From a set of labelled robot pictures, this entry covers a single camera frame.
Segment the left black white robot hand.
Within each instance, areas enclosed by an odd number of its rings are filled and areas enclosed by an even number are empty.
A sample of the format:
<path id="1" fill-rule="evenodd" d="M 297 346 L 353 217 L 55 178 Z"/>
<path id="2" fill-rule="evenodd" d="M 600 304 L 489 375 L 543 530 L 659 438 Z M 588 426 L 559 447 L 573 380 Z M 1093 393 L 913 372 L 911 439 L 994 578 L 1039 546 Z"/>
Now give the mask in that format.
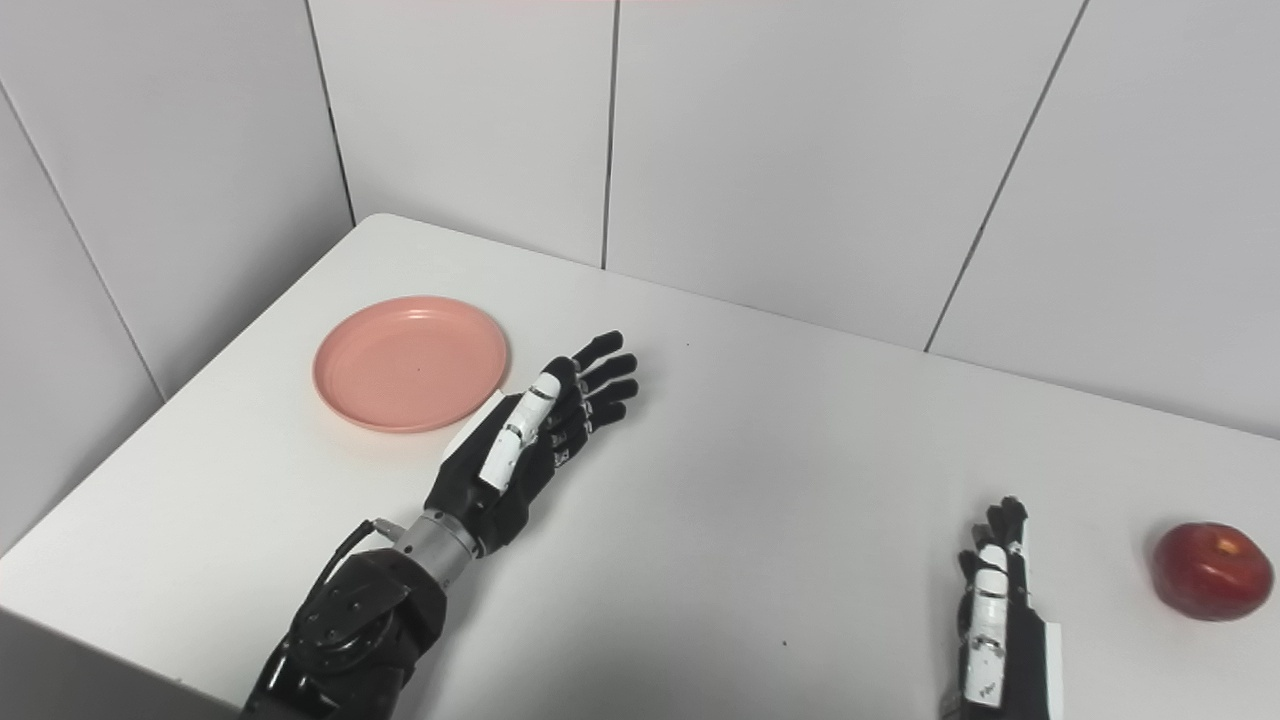
<path id="1" fill-rule="evenodd" d="M 532 501 L 591 436 L 621 421 L 639 392 L 637 359 L 611 331 L 572 356 L 550 360 L 522 392 L 497 391 L 451 442 L 425 501 L 452 518 L 480 555 L 506 547 Z"/>

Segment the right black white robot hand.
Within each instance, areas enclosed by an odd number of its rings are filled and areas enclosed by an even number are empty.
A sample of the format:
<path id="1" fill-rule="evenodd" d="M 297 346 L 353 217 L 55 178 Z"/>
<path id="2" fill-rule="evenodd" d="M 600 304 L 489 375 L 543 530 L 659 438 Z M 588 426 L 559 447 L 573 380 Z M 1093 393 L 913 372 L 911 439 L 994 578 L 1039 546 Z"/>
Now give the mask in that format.
<path id="1" fill-rule="evenodd" d="M 942 719 L 1062 716 L 1061 632 L 1030 601 L 1027 520 L 1025 505 L 1005 496 L 972 527 L 972 548 L 957 555 L 956 675 Z"/>

